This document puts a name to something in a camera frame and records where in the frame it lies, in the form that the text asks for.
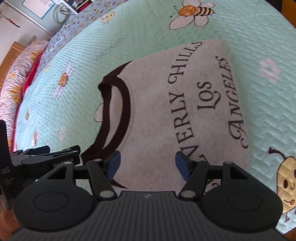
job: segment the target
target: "cartoon eye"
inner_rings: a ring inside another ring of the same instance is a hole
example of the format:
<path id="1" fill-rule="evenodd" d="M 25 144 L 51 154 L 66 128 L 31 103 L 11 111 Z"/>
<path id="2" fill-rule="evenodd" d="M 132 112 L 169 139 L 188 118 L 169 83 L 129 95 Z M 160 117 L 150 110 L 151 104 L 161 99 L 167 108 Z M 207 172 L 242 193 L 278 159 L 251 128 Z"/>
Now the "cartoon eye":
<path id="1" fill-rule="evenodd" d="M 288 187 L 288 181 L 285 179 L 284 180 L 284 188 L 287 188 Z"/>

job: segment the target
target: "wooden headboard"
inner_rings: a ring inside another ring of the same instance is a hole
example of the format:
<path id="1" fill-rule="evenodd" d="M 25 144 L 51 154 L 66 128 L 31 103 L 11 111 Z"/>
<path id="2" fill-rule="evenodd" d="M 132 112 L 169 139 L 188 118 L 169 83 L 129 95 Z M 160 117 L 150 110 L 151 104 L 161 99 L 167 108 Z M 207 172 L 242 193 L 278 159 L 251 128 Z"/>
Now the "wooden headboard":
<path id="1" fill-rule="evenodd" d="M 2 64 L 0 65 L 0 91 L 2 90 L 3 82 L 6 78 L 6 75 L 12 66 L 15 59 L 20 55 L 22 51 L 24 51 L 26 47 L 22 46 L 18 42 L 14 42 L 10 47 L 7 55 L 5 56 Z"/>

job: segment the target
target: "striped bee body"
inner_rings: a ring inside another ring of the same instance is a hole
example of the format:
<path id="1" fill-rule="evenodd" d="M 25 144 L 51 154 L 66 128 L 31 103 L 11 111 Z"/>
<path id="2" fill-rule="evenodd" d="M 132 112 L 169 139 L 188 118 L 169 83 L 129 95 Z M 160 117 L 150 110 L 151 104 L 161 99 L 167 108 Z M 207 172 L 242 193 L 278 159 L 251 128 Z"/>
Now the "striped bee body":
<path id="1" fill-rule="evenodd" d="M 196 7 L 196 11 L 193 14 L 194 16 L 208 16 L 212 15 L 214 10 L 209 7 Z"/>

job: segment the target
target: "blue wall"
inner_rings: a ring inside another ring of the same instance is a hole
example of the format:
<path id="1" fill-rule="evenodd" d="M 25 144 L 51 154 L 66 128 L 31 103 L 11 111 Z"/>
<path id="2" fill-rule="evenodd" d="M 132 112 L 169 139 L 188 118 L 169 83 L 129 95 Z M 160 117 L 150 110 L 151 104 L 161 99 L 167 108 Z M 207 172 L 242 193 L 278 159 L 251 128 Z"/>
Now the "blue wall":
<path id="1" fill-rule="evenodd" d="M 43 19 L 41 19 L 37 15 L 35 15 L 34 13 L 32 13 L 29 9 L 27 9 L 25 6 L 22 5 L 22 3 L 24 2 L 24 0 L 8 0 L 8 2 L 10 2 L 14 6 L 16 6 L 18 9 L 22 10 L 25 14 L 27 14 L 28 16 L 30 16 L 32 19 L 34 19 L 36 22 L 38 22 L 40 25 L 42 25 L 43 27 L 45 27 L 47 30 L 49 30 L 53 34 L 55 32 L 57 32 L 62 27 L 62 25 L 60 25 L 60 24 L 58 24 L 58 23 L 56 23 L 54 21 L 53 16 L 52 16 L 53 15 L 54 8 L 57 6 L 57 4 L 55 4 L 48 11 L 48 13 L 43 17 Z"/>

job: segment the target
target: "quilted bedspread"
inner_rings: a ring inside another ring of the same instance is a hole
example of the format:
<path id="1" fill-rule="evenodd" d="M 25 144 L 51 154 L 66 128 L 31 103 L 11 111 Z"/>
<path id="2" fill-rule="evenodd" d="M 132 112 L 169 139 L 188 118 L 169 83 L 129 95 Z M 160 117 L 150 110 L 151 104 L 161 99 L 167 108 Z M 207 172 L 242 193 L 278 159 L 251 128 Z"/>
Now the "quilted bedspread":
<path id="1" fill-rule="evenodd" d="M 94 115 L 102 103 L 97 86 L 104 75 L 155 52 L 219 39 L 232 62 L 246 116 L 248 171 L 282 199 L 284 214 L 277 229 L 285 233 L 294 228 L 296 30 L 264 0 L 212 2 L 209 7 L 196 0 L 184 5 L 181 0 L 129 0 L 88 25 L 25 93 L 15 147 L 49 145 L 55 151 L 80 145 L 84 151 L 100 129 Z"/>

